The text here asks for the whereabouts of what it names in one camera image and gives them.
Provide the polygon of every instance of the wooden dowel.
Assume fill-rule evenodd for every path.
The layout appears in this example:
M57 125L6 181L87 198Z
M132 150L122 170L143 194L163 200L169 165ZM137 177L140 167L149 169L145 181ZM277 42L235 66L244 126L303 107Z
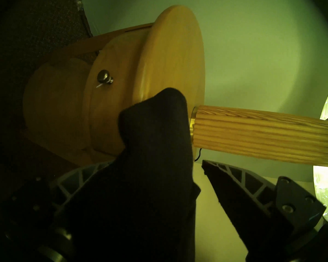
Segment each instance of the wooden dowel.
M193 145L256 158L328 166L328 121L200 106L194 122Z

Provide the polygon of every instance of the floor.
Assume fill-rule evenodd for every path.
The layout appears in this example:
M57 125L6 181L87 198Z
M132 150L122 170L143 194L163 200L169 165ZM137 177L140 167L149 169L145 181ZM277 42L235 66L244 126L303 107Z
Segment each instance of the floor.
M75 168L23 138L22 97L37 61L88 36L76 0L1 0L0 7L0 200L26 180L49 180ZM83 59L91 63L95 54Z

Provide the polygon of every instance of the screw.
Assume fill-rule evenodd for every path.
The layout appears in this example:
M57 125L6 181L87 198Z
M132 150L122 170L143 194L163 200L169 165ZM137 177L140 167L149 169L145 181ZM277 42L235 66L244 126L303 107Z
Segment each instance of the screw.
M311 196L306 196L305 197L305 200L308 201L308 202L310 202L311 204L313 204L315 202L315 200Z
M294 207L291 205L283 205L282 209L287 213L293 213L295 210Z
M282 177L281 181L283 181L284 183L290 183L290 180L287 177Z
M99 86L101 86L101 84L112 84L113 78L110 76L108 70L103 69L98 73L97 81L100 83Z

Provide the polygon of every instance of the light green backdrop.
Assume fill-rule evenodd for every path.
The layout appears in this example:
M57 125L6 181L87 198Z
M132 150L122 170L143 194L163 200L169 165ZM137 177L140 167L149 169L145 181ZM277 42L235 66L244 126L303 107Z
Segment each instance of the light green backdrop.
M195 13L204 41L205 104L319 118L328 95L328 24L310 0L83 0L92 33L155 21L171 5ZM312 181L312 166L210 150L201 159L261 176Z

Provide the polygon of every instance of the wire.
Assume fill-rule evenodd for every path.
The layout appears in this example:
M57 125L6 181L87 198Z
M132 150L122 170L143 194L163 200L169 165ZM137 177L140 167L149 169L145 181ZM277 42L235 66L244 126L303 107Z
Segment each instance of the wire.
M199 157L200 157L200 151L202 151L202 149L199 150L199 156L198 156L198 158L196 158L196 159L194 160L194 162L196 162L197 160L199 160Z

